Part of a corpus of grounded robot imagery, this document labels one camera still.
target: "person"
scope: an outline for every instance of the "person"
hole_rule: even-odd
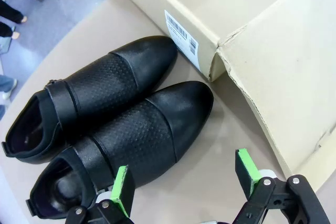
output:
[[[17,80],[8,76],[0,75],[0,91],[4,92],[2,98],[8,100],[11,97],[12,91],[17,85]],[[0,105],[0,120],[4,116],[6,111],[5,105]]]
[[[10,7],[7,3],[0,0],[0,16],[7,18],[17,24],[21,24],[27,21],[27,17],[24,16],[18,10]],[[5,23],[0,22],[0,36],[1,37],[12,37],[17,39],[20,33],[17,31],[12,31],[12,29]]]

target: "green tape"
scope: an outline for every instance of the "green tape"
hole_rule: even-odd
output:
[[[243,162],[248,174],[251,178],[251,188],[250,188],[250,195],[253,193],[255,184],[259,182],[261,179],[261,174],[253,162],[251,156],[248,154],[247,149],[239,149],[238,155]]]
[[[123,211],[123,213],[125,214],[125,216],[128,216],[124,205],[120,199],[121,193],[122,193],[122,186],[124,184],[124,179],[125,179],[125,175],[127,173],[128,167],[127,166],[120,166],[118,169],[118,173],[117,173],[117,177],[114,181],[114,185],[112,188],[112,193],[111,193],[111,200],[116,203],[120,210]]]

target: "barcode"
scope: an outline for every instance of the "barcode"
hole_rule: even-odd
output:
[[[195,55],[195,50],[196,50],[196,42],[190,38],[190,51]]]
[[[167,15],[168,22],[178,31],[179,34],[183,36],[184,39],[187,39],[187,33],[178,25],[170,16]]]

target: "black pants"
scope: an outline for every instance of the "black pants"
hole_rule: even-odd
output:
[[[18,10],[10,7],[4,1],[0,0],[0,16],[7,18],[15,23],[21,23],[23,15]],[[13,34],[12,29],[6,24],[0,22],[0,36],[11,37]]]

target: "blue jeans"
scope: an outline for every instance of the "blue jeans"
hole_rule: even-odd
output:
[[[5,110],[6,110],[5,106],[4,105],[0,105],[0,120],[4,116]]]
[[[0,75],[0,92],[9,92],[14,85],[14,79]]]

